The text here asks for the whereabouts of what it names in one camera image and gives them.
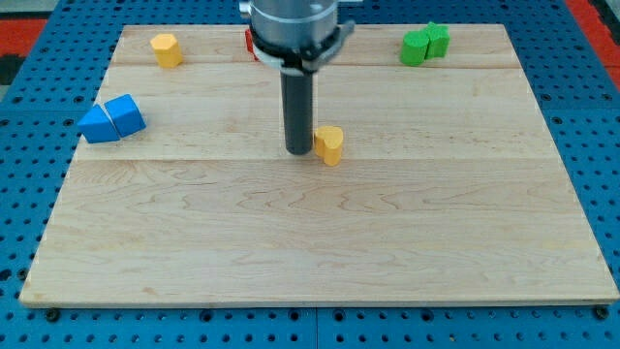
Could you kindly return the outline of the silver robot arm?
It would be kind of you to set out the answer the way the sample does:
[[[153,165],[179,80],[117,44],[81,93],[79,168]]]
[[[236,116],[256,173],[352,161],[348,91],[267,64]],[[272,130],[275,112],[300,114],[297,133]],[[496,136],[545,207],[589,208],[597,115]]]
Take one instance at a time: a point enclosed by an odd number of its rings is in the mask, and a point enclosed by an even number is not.
[[[253,42],[279,48],[318,44],[338,26],[339,0],[245,0],[238,8],[250,21]]]

